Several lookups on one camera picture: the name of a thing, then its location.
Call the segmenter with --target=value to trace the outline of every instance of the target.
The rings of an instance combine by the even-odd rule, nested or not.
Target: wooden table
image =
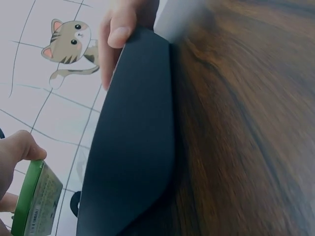
[[[315,1],[203,1],[175,48],[174,182],[122,235],[315,235]]]

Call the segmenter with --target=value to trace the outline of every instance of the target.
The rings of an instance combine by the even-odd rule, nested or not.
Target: fingernail
[[[129,37],[129,34],[130,29],[128,27],[119,27],[111,33],[110,37],[114,39],[127,38]]]

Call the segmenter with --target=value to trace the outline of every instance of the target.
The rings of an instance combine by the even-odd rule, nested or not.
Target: green object
[[[63,184],[44,161],[31,161],[14,212],[11,234],[50,235],[62,189]]]

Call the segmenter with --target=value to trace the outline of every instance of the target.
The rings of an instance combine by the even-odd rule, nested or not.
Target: black object
[[[70,209],[75,217],[78,217],[80,198],[81,191],[78,191],[72,195],[72,198],[70,200]]]
[[[5,139],[4,133],[2,132],[1,129],[0,129],[0,139]]]
[[[165,191],[175,160],[172,103],[170,44],[138,27],[98,120],[77,236],[116,236]]]

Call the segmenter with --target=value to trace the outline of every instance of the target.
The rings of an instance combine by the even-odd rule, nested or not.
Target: cat ear
[[[54,33],[63,23],[58,19],[53,19],[51,22],[51,33]]]
[[[50,60],[53,57],[50,46],[47,46],[41,51],[41,55],[46,59]]]

